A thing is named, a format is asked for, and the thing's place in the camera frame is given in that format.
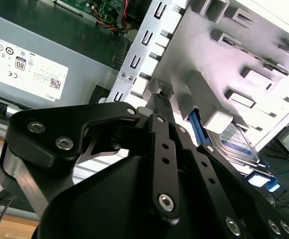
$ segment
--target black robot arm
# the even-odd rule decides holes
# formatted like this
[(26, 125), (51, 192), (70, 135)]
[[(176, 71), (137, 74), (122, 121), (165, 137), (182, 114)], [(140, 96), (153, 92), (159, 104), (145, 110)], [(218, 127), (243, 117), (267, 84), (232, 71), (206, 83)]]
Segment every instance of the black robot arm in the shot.
[[(129, 156), (74, 185), (77, 162)], [(289, 239), (288, 222), (209, 144), (196, 147), (168, 99), (12, 116), (0, 183), (40, 217), (33, 238)]]

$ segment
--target metal bracket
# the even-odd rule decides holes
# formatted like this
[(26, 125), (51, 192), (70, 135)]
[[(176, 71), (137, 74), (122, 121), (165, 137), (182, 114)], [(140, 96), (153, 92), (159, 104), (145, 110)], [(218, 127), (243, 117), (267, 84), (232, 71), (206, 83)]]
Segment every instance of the metal bracket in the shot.
[(162, 31), (165, 16), (172, 11), (173, 3), (174, 0), (152, 0), (106, 102), (124, 101), (131, 92), (142, 64), (149, 57), (151, 48)]

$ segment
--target blue drive rail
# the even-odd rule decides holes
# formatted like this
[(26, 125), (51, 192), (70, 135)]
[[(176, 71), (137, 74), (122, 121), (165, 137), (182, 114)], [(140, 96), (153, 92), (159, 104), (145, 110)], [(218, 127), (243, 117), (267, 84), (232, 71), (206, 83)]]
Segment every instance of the blue drive rail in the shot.
[(221, 134), (202, 127), (199, 111), (195, 109), (189, 116), (198, 144), (210, 143), (254, 186), (274, 192), (280, 187), (276, 177), (268, 170), (269, 164), (261, 160), (258, 153), (247, 141), (244, 132), (231, 123)]

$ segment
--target screw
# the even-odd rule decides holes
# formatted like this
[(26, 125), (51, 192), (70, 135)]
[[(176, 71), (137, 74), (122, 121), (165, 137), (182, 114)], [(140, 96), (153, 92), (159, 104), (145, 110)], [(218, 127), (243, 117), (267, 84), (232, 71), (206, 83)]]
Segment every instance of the screw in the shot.
[(163, 118), (161, 118), (160, 116), (157, 116), (156, 118), (157, 118), (157, 120), (158, 120), (158, 121), (160, 121), (161, 123), (163, 123), (163, 122), (164, 122), (164, 119), (163, 119)]
[(174, 209), (173, 200), (167, 194), (159, 195), (159, 203), (162, 206), (162, 208), (167, 212), (171, 212)]
[(182, 133), (186, 133), (185, 128), (183, 128), (182, 126), (179, 126), (179, 130), (181, 130)]
[(289, 234), (289, 226), (283, 221), (281, 221), (281, 226)]
[(211, 153), (213, 153), (214, 152), (214, 149), (211, 147), (211, 146), (206, 146), (206, 148), (207, 148), (207, 150), (209, 151), (209, 152), (211, 152)]
[(230, 218), (230, 217), (226, 217), (225, 219), (225, 223), (226, 226), (228, 227), (228, 229), (236, 236), (241, 235), (241, 230), (239, 228), (239, 225), (236, 224), (236, 222)]
[(62, 150), (71, 150), (74, 146), (73, 141), (67, 137), (59, 137), (56, 139), (56, 146)]
[(136, 112), (135, 112), (133, 109), (131, 109), (131, 108), (127, 108), (127, 111), (128, 111), (130, 114), (132, 114), (132, 115), (135, 115), (135, 114), (136, 114)]
[(276, 226), (276, 224), (272, 220), (269, 220), (269, 226), (272, 229), (272, 231), (275, 232), (277, 235), (281, 234), (280, 229), (278, 228), (278, 226)]
[(33, 133), (42, 133), (45, 131), (45, 126), (42, 123), (37, 122), (37, 121), (29, 122), (27, 125), (27, 128), (30, 132), (33, 132)]

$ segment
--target blue hard drive label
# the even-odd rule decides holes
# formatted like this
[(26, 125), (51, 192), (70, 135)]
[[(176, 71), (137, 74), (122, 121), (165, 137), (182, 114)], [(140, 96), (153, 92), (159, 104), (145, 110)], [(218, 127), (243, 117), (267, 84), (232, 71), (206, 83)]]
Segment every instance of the blue hard drive label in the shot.
[(220, 134), (220, 140), (227, 147), (250, 156), (253, 155), (252, 150), (248, 146), (245, 138), (233, 123), (230, 123), (223, 133)]
[(225, 140), (221, 140), (221, 142), (222, 142), (225, 146), (228, 146), (228, 147), (230, 147), (230, 148), (233, 148), (233, 149), (235, 149), (235, 150), (237, 150), (237, 151), (240, 151), (240, 152), (245, 153), (245, 154), (250, 155), (250, 156), (253, 155), (253, 153), (252, 153), (251, 151), (247, 150), (246, 148), (242, 148), (242, 147), (240, 147), (240, 146), (238, 146), (238, 145), (232, 144), (232, 143), (230, 143), (230, 142), (228, 142), (228, 141), (225, 141)]

